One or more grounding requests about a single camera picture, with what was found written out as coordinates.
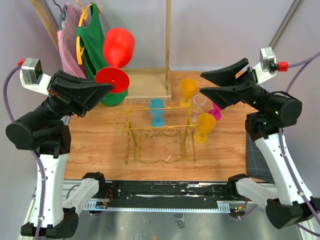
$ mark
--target green tank top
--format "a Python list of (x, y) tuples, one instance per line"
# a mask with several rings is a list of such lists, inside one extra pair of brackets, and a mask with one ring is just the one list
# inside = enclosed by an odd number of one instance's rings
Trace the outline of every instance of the green tank top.
[[(84, 66), (88, 79), (95, 79), (100, 69), (109, 67), (104, 55), (103, 45), (105, 36), (102, 31), (98, 6), (92, 3), (90, 6), (91, 21), (86, 27), (78, 26), (76, 35), (80, 37), (81, 47), (85, 46), (83, 52)], [(121, 93), (108, 93), (102, 104), (106, 106), (115, 106), (121, 103), (128, 94), (128, 89)]]

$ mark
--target red connector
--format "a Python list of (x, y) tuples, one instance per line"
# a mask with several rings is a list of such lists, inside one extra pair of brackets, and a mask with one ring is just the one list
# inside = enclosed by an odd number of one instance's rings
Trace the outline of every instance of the red connector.
[(289, 68), (289, 63), (287, 63), (286, 61), (280, 61), (278, 62), (278, 71), (279, 72), (286, 72), (288, 71)]
[(25, 58), (22, 58), (22, 59), (18, 62), (18, 65), (21, 67), (22, 64), (24, 64), (25, 60), (26, 60)]

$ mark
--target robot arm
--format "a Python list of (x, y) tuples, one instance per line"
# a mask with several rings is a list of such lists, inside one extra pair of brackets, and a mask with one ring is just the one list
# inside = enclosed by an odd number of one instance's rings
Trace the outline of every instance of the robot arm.
[(43, 179), (38, 166), (35, 206), (30, 222), (21, 227), (21, 235), (35, 236), (40, 219), (40, 236), (71, 238), (86, 203), (93, 196), (104, 196), (106, 190), (103, 174), (87, 173), (72, 196), (62, 202), (64, 172), (71, 147), (69, 121), (62, 119), (71, 115), (85, 117), (114, 86), (97, 84), (63, 71), (54, 76), (43, 74), (37, 58), (27, 58), (23, 62), (20, 80), (24, 88), (48, 96), (35, 110), (9, 124), (5, 130), (17, 149), (36, 151), (45, 172)]
[[(205, 87), (200, 92), (221, 109), (243, 102), (258, 110), (247, 115), (245, 130), (263, 154), (277, 187), (277, 193), (268, 191), (246, 174), (230, 177), (228, 188), (235, 198), (248, 197), (265, 209), (270, 222), (280, 229), (312, 218), (313, 215), (302, 195), (316, 212), (320, 212), (320, 198), (314, 198), (304, 184), (289, 154), (285, 137), (282, 134), (279, 135), (279, 128), (297, 123), (302, 111), (302, 103), (285, 92), (268, 92), (259, 86), (274, 77), (276, 71), (288, 68), (288, 65), (284, 66), (285, 63), (276, 62), (271, 47), (261, 49), (260, 63), (254, 68), (249, 66), (237, 78), (236, 74), (248, 64), (248, 60), (244, 58), (229, 67), (203, 72), (201, 77), (218, 87)], [(282, 138), (289, 165), (301, 184), (302, 191), (296, 187), (285, 162), (280, 138)]]

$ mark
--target wooden pole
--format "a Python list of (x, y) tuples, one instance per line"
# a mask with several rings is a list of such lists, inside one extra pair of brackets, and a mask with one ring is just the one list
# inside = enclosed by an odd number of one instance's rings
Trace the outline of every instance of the wooden pole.
[(166, 18), (165, 18), (165, 89), (168, 89), (170, 77), (170, 26), (171, 26), (171, 0), (166, 0)]
[(45, 30), (48, 32), (53, 44), (57, 49), (58, 47), (58, 27), (53, 20), (53, 17), (48, 12), (48, 9), (44, 3), (44, 0), (29, 0), (31, 5), (33, 6), (36, 14), (38, 15), (39, 19), (41, 20)]

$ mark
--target metal floor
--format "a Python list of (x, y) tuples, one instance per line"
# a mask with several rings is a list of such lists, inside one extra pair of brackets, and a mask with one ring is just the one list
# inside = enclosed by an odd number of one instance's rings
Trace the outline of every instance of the metal floor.
[(79, 219), (72, 240), (301, 240), (296, 226), (278, 230), (261, 208), (243, 220), (226, 213), (186, 213), (177, 228), (170, 212), (106, 212)]

